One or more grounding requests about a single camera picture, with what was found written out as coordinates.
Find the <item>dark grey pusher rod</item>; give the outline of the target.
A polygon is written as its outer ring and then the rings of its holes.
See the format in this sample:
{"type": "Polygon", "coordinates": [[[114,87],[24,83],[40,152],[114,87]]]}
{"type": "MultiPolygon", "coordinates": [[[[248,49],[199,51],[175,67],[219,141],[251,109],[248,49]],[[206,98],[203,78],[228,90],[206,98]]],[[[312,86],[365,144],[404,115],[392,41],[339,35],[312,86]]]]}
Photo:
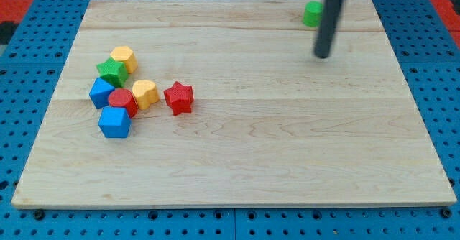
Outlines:
{"type": "Polygon", "coordinates": [[[313,51],[317,58],[326,59],[331,53],[343,1],[344,0],[324,0],[323,14],[313,51]]]}

